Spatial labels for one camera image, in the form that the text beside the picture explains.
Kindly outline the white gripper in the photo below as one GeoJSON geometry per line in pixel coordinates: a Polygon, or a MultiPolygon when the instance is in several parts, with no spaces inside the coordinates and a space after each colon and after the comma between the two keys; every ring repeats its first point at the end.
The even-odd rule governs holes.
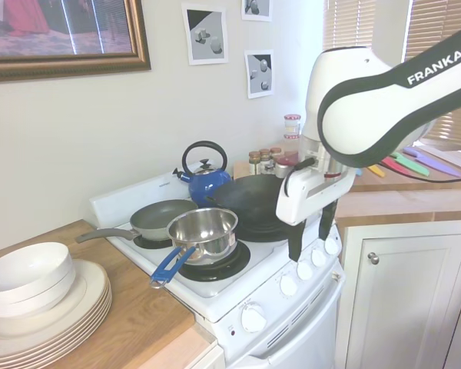
{"type": "Polygon", "coordinates": [[[338,199],[352,188],[356,172],[355,168],[346,168],[336,178],[325,178],[323,173],[307,167],[283,180],[276,216],[292,225],[287,231],[290,260],[298,262],[300,259],[306,219],[313,213],[322,210],[318,237],[322,241],[328,238],[338,199]]]}

